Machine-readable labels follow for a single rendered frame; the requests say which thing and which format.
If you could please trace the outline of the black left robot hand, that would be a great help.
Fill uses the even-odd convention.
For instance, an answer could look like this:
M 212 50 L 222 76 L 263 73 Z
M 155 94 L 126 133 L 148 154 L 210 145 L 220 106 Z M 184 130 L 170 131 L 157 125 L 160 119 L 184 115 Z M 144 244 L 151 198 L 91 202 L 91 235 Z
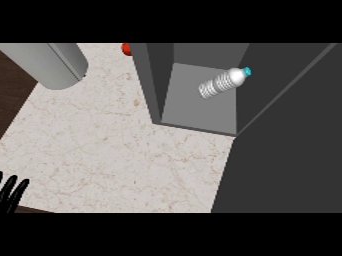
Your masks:
M 30 180 L 24 179 L 18 183 L 18 176 L 12 175 L 5 185 L 2 185 L 2 181 L 3 172 L 0 171 L 0 214 L 12 214 L 17 211 Z

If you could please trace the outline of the dark grey open cabinet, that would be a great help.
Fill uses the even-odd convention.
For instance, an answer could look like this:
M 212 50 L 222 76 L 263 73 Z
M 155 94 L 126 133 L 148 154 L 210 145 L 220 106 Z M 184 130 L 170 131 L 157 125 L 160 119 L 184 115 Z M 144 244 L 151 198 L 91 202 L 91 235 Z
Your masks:
M 157 125 L 238 136 L 330 53 L 333 43 L 133 43 L 130 50 Z M 244 85 L 206 99 L 198 86 L 232 68 Z

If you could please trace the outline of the clear plastic water bottle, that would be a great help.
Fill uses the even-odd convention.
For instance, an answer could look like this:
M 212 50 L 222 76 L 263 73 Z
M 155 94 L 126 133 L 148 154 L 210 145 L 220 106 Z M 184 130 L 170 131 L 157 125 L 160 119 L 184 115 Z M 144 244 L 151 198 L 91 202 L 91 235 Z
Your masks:
M 253 71 L 250 67 L 226 70 L 215 79 L 200 85 L 201 97 L 210 99 L 220 93 L 241 87 L 251 75 Z

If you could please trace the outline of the pale grey rounded appliance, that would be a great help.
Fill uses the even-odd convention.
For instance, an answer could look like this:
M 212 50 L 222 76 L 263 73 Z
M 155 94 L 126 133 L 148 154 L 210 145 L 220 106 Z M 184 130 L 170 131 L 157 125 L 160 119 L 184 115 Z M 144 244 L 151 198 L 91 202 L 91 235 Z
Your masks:
M 51 90 L 73 87 L 88 75 L 89 61 L 76 43 L 0 43 L 0 51 Z

